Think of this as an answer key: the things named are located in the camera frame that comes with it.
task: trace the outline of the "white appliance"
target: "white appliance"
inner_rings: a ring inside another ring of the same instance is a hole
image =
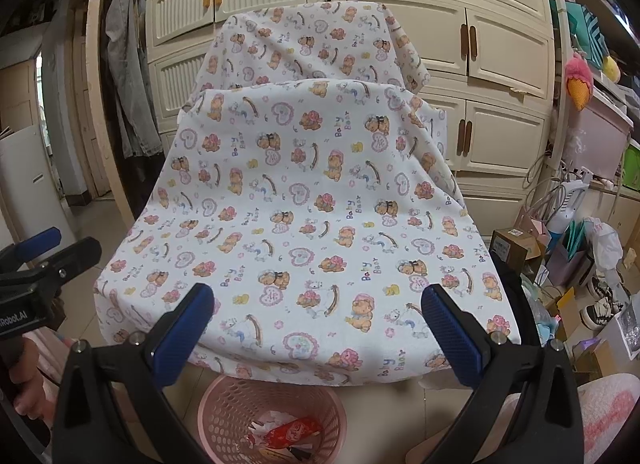
[[[51,180],[37,125],[0,140],[0,191],[20,240],[55,226],[62,240],[46,256],[76,241]]]

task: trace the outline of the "red snack wrapper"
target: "red snack wrapper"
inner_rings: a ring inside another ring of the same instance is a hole
[[[302,417],[271,430],[264,437],[270,448],[287,448],[322,431],[322,425],[312,417]]]

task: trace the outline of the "yellow plush toy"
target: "yellow plush toy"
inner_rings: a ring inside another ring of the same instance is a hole
[[[612,57],[605,56],[602,59],[602,72],[613,83],[620,81],[620,67],[618,67],[618,64]]]

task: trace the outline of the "human hand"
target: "human hand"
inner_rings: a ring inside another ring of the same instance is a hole
[[[14,400],[15,411],[29,418],[39,418],[45,414],[47,400],[44,393],[43,378],[38,371],[40,352],[37,345],[23,338],[24,349],[18,362],[9,369],[12,383],[20,385],[20,393]]]

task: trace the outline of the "baby print fabric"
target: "baby print fabric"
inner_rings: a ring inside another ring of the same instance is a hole
[[[309,78],[388,83],[417,94],[430,76],[400,22],[384,4],[334,1],[265,9],[225,22],[204,58],[178,123],[200,101],[203,90]],[[345,83],[342,89],[348,89]],[[314,91],[322,96],[326,85],[318,83]],[[361,93],[354,92],[355,105],[363,104]],[[420,104],[422,100],[416,99],[415,105]],[[223,101],[217,98],[211,105],[210,114],[216,118]],[[239,112],[255,115],[256,109]],[[444,154],[446,121],[430,119],[424,126]]]
[[[402,380],[447,366],[420,313],[439,282],[518,340],[426,103],[328,79],[200,97],[96,283],[105,339],[148,331],[204,282],[216,306],[195,364],[301,384]]]

